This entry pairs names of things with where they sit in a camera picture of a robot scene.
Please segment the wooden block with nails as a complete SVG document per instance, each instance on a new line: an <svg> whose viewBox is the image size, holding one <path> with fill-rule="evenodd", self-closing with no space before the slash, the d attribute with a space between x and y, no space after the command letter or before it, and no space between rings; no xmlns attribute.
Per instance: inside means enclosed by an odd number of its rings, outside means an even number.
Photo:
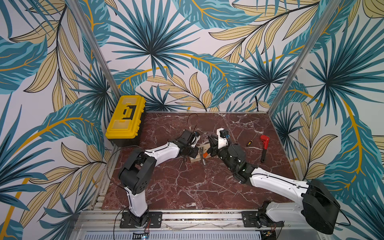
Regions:
<svg viewBox="0 0 384 240"><path fill-rule="evenodd" d="M189 157L190 163L195 163L198 161L203 161L205 162L206 159L212 158L218 155L219 153L219 147L218 144L204 144L204 145L199 145L196 146L197 148L197 155L193 157Z"/></svg>

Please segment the claw hammer orange black handle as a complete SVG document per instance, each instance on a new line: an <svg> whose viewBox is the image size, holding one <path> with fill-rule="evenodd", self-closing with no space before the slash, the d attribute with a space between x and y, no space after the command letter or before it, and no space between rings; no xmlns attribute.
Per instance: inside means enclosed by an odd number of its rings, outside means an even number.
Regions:
<svg viewBox="0 0 384 240"><path fill-rule="evenodd" d="M202 162L202 164L204 166L207 165L207 162L206 162L206 159L210 156L210 154L208 153L208 149L210 147L208 145L206 146L200 146L199 147L199 157L200 157L200 161Z"/></svg>

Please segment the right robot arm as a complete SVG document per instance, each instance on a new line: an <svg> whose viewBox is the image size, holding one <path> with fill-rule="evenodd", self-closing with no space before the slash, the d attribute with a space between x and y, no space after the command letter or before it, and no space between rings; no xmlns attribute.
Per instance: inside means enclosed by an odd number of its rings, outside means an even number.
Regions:
<svg viewBox="0 0 384 240"><path fill-rule="evenodd" d="M318 181L298 181L268 172L246 161L246 153L231 143L227 131L209 136L211 156L218 156L241 184L262 188L292 201L286 207L266 202L259 212L268 220L307 223L316 231L331 235L340 212L340 204L325 185Z"/></svg>

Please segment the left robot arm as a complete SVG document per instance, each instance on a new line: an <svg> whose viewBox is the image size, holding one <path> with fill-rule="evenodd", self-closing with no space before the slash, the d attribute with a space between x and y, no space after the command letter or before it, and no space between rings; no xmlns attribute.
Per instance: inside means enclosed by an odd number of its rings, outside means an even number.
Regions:
<svg viewBox="0 0 384 240"><path fill-rule="evenodd" d="M166 144L143 150L135 148L121 168L118 178L127 192L129 200L129 219L135 227L143 227L149 223L149 208L145 190L150 183L156 166L178 157L195 158L199 148L198 132L184 130L180 137Z"/></svg>

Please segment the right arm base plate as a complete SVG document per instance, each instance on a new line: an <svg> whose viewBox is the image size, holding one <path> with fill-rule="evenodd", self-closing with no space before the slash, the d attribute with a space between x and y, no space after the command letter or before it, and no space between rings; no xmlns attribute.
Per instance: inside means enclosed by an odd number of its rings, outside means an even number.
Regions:
<svg viewBox="0 0 384 240"><path fill-rule="evenodd" d="M241 212L242 221L245 228L280 228L284 226L284 222L274 222L265 213L258 211Z"/></svg>

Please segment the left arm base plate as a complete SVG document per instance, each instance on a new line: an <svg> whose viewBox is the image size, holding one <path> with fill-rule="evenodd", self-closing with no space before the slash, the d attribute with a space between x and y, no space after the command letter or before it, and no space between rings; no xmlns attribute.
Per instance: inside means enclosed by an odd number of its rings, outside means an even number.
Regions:
<svg viewBox="0 0 384 240"><path fill-rule="evenodd" d="M121 229L145 228L159 229L162 225L162 212L145 212L141 217L135 216L130 211L122 214Z"/></svg>

